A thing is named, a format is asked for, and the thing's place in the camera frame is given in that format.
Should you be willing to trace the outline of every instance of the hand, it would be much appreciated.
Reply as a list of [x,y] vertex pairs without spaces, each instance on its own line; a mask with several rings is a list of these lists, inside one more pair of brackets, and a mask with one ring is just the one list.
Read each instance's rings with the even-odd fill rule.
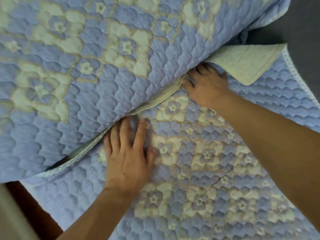
[[134,138],[130,143],[130,118],[117,122],[104,137],[107,158],[105,188],[117,190],[128,197],[135,197],[150,178],[156,159],[152,146],[143,152],[146,122],[141,120]]
[[196,69],[193,68],[188,72],[188,75],[195,80],[195,85],[184,80],[183,87],[198,105],[215,109],[225,95],[233,94],[229,89],[226,73],[219,75],[212,66],[205,63],[198,65]]

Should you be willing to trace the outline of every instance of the person's left arm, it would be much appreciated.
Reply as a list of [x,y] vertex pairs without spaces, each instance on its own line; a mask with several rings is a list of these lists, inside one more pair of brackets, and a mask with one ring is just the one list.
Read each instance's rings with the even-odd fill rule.
[[146,122],[140,121],[133,145],[129,140],[129,124],[130,118],[124,118],[104,137],[107,158],[105,187],[89,209],[57,240],[108,239],[148,182],[156,152],[150,146],[144,156]]

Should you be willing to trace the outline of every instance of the forearm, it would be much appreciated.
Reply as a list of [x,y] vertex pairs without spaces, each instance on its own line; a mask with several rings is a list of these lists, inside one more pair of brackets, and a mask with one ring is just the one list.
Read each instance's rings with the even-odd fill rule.
[[132,196],[105,188],[89,209],[58,240],[108,239],[133,199]]
[[232,95],[214,108],[239,133],[279,189],[319,229],[320,134]]

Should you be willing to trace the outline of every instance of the blue quilt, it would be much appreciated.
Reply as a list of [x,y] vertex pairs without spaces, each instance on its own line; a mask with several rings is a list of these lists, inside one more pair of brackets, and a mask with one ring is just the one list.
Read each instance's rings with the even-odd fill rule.
[[290,0],[0,0],[0,182],[44,172]]
[[[320,132],[320,105],[310,97],[285,49],[250,86],[229,76],[245,99]],[[317,240],[320,235],[278,190],[236,131],[181,88],[141,117],[160,155],[110,239]],[[23,185],[66,230],[102,191],[102,142],[53,176]]]

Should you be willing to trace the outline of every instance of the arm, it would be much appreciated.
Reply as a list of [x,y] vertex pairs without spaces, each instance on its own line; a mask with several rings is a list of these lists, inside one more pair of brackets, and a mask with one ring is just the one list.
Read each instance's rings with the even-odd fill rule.
[[210,66],[190,70],[184,87],[199,105],[214,109],[239,133],[278,188],[320,230],[320,134],[246,101]]
[[140,121],[133,145],[129,141],[129,124],[130,118],[124,118],[120,136],[118,122],[104,137],[107,158],[105,187],[89,209],[58,240],[108,239],[149,180],[156,153],[150,146],[144,156],[145,121]]

